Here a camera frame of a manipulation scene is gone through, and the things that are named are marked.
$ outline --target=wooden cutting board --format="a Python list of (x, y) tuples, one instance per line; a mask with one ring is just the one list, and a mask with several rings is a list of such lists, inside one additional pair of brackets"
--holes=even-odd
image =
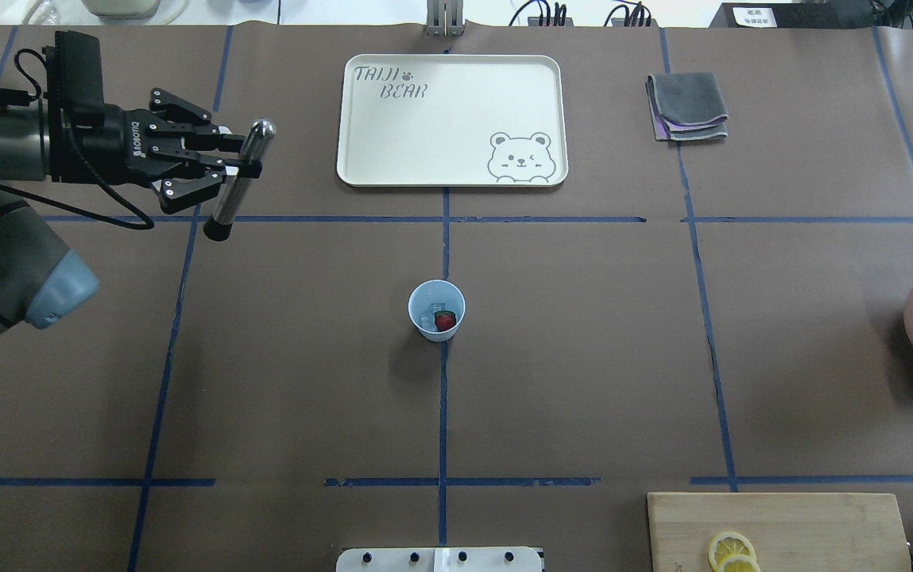
[(898, 500), (866, 493), (648, 493), (653, 572), (710, 572), (707, 544), (745, 535), (762, 572), (908, 572)]

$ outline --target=lemon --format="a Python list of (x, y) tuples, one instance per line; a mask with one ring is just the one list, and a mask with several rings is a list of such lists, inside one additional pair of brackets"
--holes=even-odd
[(717, 571), (718, 567), (725, 561), (725, 558), (733, 555), (748, 556), (749, 560), (756, 562), (756, 551), (753, 550), (753, 543), (738, 532), (731, 530), (722, 532), (715, 536), (707, 547), (707, 560), (710, 561), (710, 568)]
[(756, 564), (756, 558), (750, 558), (744, 554), (732, 554), (725, 560), (721, 561), (714, 572), (760, 572), (760, 567)]

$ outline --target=white mounting plate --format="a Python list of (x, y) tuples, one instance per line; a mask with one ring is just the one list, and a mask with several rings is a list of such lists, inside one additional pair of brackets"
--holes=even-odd
[[(459, 560), (459, 553), (466, 560)], [(410, 555), (419, 560), (412, 562)], [(513, 560), (506, 560), (506, 553)], [(369, 554), (370, 562), (365, 562)], [(336, 560), (336, 572), (544, 572), (544, 559), (530, 547), (421, 547), (421, 549), (350, 549)]]
[(551, 187), (569, 172), (565, 131), (550, 57), (361, 54), (343, 76), (336, 172), (354, 186)]

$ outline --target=black rubber tip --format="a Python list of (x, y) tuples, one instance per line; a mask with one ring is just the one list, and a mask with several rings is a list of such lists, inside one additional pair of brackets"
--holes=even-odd
[(230, 238), (231, 228), (234, 228), (234, 224), (220, 224), (212, 217), (209, 217), (209, 220), (205, 222), (205, 225), (202, 225), (202, 231), (209, 237), (209, 240), (215, 240), (216, 242), (224, 242), (224, 240)]

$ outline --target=red fruit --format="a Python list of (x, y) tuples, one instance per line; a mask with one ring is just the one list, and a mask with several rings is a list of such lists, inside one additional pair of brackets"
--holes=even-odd
[(445, 330), (451, 330), (453, 326), (456, 326), (456, 314), (448, 311), (448, 309), (443, 309), (442, 311), (435, 312), (435, 329), (439, 332), (445, 332)]

